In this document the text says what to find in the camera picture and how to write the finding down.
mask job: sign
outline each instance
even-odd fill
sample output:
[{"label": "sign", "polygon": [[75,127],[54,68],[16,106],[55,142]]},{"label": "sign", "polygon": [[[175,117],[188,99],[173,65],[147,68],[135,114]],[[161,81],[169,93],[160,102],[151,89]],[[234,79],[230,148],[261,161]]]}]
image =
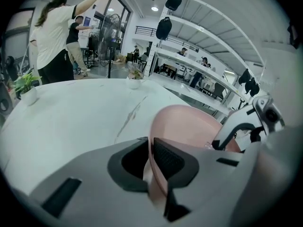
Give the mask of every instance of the sign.
[{"label": "sign", "polygon": [[84,19],[84,26],[89,26],[89,23],[90,23],[90,18],[89,17],[85,17]]}]

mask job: khaki pants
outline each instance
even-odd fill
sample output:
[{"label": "khaki pants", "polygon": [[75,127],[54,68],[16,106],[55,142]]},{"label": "khaki pants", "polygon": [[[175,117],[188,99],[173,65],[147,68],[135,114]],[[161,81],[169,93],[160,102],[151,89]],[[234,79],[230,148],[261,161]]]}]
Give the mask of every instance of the khaki pants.
[{"label": "khaki pants", "polygon": [[76,61],[82,70],[86,70],[79,42],[69,43],[66,47],[71,63],[73,64]]}]

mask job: white column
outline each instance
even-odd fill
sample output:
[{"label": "white column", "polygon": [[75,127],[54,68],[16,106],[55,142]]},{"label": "white column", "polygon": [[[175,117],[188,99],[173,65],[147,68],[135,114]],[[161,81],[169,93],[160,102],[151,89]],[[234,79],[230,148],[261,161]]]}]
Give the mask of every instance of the white column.
[{"label": "white column", "polygon": [[[167,16],[168,10],[169,9],[164,6],[159,21],[161,21],[162,19],[164,19]],[[150,55],[148,57],[147,64],[146,64],[146,67],[145,67],[145,71],[144,71],[144,78],[149,77],[150,69],[151,69],[151,66],[152,66],[152,60],[153,60],[154,55],[155,55],[155,49],[157,48],[157,43],[159,43],[159,42],[160,42],[160,40],[157,37],[155,37],[153,42],[152,42]]]}]

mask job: green leaves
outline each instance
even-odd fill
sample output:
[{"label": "green leaves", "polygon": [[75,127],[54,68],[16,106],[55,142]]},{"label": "green leaves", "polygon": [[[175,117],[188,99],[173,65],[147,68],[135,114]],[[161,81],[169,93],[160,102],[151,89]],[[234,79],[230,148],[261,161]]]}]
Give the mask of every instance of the green leaves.
[{"label": "green leaves", "polygon": [[16,92],[21,91],[22,94],[28,92],[32,88],[32,81],[38,80],[39,78],[41,77],[34,77],[32,72],[18,77],[14,82]]}]

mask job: woman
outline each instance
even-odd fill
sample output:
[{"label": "woman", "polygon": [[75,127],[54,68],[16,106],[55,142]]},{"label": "woman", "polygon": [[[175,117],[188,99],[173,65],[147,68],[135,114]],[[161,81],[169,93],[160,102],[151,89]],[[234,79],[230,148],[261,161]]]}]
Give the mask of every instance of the woman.
[{"label": "woman", "polygon": [[[210,64],[209,64],[209,66],[207,65],[208,64],[207,58],[202,57],[202,59],[203,59],[202,60],[202,65],[205,66],[205,67],[210,67]],[[194,78],[191,81],[189,86],[192,87],[192,88],[196,88],[196,84],[200,80],[201,77],[202,77],[202,74],[200,72],[196,72],[195,75],[194,75]]]},{"label": "woman", "polygon": [[74,79],[72,64],[65,50],[68,20],[84,13],[96,1],[84,0],[78,5],[66,6],[67,0],[52,0],[43,8],[35,30],[37,68],[43,84]]},{"label": "woman", "polygon": [[138,57],[139,57],[139,49],[138,49],[138,46],[135,45],[134,47],[134,63],[138,63]]}]

